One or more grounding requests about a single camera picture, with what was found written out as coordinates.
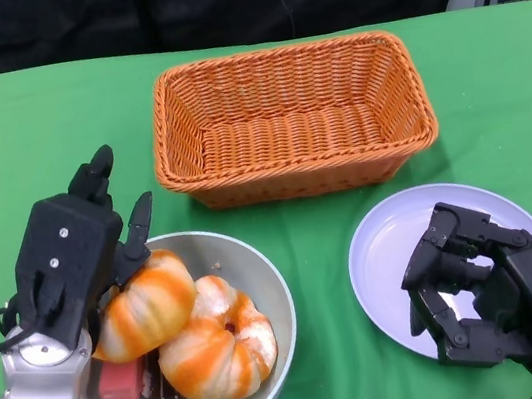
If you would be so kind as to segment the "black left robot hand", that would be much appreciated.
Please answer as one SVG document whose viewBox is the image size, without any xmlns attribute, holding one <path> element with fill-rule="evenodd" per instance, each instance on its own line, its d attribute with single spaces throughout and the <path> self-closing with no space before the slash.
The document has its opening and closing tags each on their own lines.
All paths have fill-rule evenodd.
<svg viewBox="0 0 532 399">
<path fill-rule="evenodd" d="M 32 206 L 15 266 L 20 324 L 70 350 L 102 295 L 125 287 L 150 254 L 152 194 L 144 192 L 123 221 L 109 195 L 113 162 L 102 145 L 67 192 Z"/>
</svg>

